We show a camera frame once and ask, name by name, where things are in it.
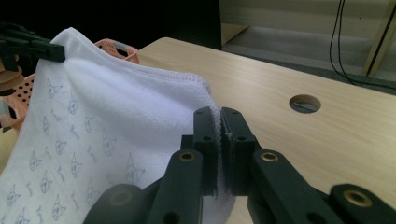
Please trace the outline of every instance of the wooden table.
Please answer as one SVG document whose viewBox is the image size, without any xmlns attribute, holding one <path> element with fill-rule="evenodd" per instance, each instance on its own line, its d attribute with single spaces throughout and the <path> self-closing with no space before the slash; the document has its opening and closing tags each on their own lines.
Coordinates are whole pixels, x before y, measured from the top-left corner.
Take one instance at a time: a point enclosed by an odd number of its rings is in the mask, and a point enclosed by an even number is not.
<svg viewBox="0 0 396 224">
<path fill-rule="evenodd" d="M 139 50 L 140 64 L 190 72 L 210 84 L 218 107 L 239 110 L 263 148 L 281 152 L 308 183 L 326 193 L 359 185 L 396 208 L 396 96 L 162 38 Z M 307 94 L 316 113 L 290 108 Z M 238 197 L 227 223 L 252 223 Z"/>
</svg>

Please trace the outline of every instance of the white towel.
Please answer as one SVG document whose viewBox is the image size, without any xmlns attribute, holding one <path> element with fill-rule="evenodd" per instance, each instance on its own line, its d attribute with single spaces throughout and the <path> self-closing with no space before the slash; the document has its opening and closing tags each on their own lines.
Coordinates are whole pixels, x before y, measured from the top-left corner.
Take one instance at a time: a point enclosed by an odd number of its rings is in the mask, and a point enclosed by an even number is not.
<svg viewBox="0 0 396 224">
<path fill-rule="evenodd" d="M 66 60 L 40 60 L 29 111 L 0 176 L 0 223 L 82 223 L 108 188 L 145 188 L 163 176 L 193 112 L 219 109 L 206 81 L 114 58 L 74 28 L 52 43 Z M 203 223 L 224 223 L 234 199 L 204 198 Z"/>
</svg>

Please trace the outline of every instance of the black plastic part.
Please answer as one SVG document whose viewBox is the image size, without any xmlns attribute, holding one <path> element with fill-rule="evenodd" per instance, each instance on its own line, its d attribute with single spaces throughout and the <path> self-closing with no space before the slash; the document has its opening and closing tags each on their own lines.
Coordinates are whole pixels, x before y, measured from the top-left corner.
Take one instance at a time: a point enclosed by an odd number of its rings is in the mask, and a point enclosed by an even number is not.
<svg viewBox="0 0 396 224">
<path fill-rule="evenodd" d="M 218 146 L 215 126 L 210 107 L 203 107 L 194 112 L 194 149 L 204 159 L 204 195 L 214 195 L 218 180 Z"/>
<path fill-rule="evenodd" d="M 394 224 L 396 212 L 371 191 L 351 184 L 332 187 L 329 204 L 350 224 Z"/>
<path fill-rule="evenodd" d="M 202 218 L 203 156 L 180 150 L 168 163 L 147 224 L 198 224 Z"/>
<path fill-rule="evenodd" d="M 181 135 L 180 150 L 194 149 L 194 136 L 193 135 Z"/>
<path fill-rule="evenodd" d="M 343 223 L 282 154 L 257 150 L 251 172 L 277 224 Z"/>
<path fill-rule="evenodd" d="M 276 224 L 275 217 L 255 182 L 252 183 L 247 197 L 247 209 L 253 223 Z"/>
<path fill-rule="evenodd" d="M 221 109 L 221 144 L 226 186 L 232 195 L 247 196 L 251 183 L 249 164 L 255 149 L 260 148 L 242 114 Z"/>
<path fill-rule="evenodd" d="M 84 224 L 141 224 L 146 218 L 142 189 L 120 184 L 105 191 L 85 217 Z"/>
<path fill-rule="evenodd" d="M 9 95 L 12 95 L 12 93 L 14 93 L 14 89 L 9 89 L 9 90 L 6 90 L 6 91 L 0 91 L 0 96 L 9 96 Z"/>
</svg>

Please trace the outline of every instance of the black cable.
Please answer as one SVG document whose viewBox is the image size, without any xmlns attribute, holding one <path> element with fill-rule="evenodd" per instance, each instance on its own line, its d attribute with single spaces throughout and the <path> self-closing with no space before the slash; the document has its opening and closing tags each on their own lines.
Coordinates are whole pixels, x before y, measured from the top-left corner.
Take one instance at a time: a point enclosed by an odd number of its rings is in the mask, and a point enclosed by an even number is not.
<svg viewBox="0 0 396 224">
<path fill-rule="evenodd" d="M 381 85 L 381 84 L 374 84 L 374 83 L 368 83 L 368 82 L 361 82 L 355 79 L 350 78 L 347 73 L 344 70 L 343 64 L 341 63 L 341 46 L 340 46 L 340 37 L 341 37 L 341 28 L 342 28 L 342 19 L 343 19 L 343 12 L 344 12 L 344 5 L 345 5 L 345 1 L 346 0 L 340 0 L 338 3 L 338 10 L 337 10 L 337 17 L 335 18 L 335 25 L 334 25 L 334 29 L 332 31 L 332 41 L 330 43 L 330 63 L 332 64 L 332 69 L 335 71 L 335 73 L 337 73 L 339 76 L 346 78 L 350 84 L 352 85 L 356 85 L 356 83 L 362 84 L 362 85 L 370 85 L 370 86 L 377 86 L 377 87 L 382 87 L 382 88 L 387 88 L 387 89 L 391 89 L 391 90 L 396 90 L 396 88 L 393 88 L 391 86 L 386 86 L 386 85 Z M 340 63 L 340 67 L 341 67 L 341 72 L 339 72 L 335 67 L 334 64 L 332 62 L 332 42 L 334 40 L 334 36 L 335 36 L 335 30 L 337 28 L 337 24 L 339 23 L 338 26 L 338 38 L 337 38 L 337 48 L 338 48 L 338 62 Z"/>
</svg>

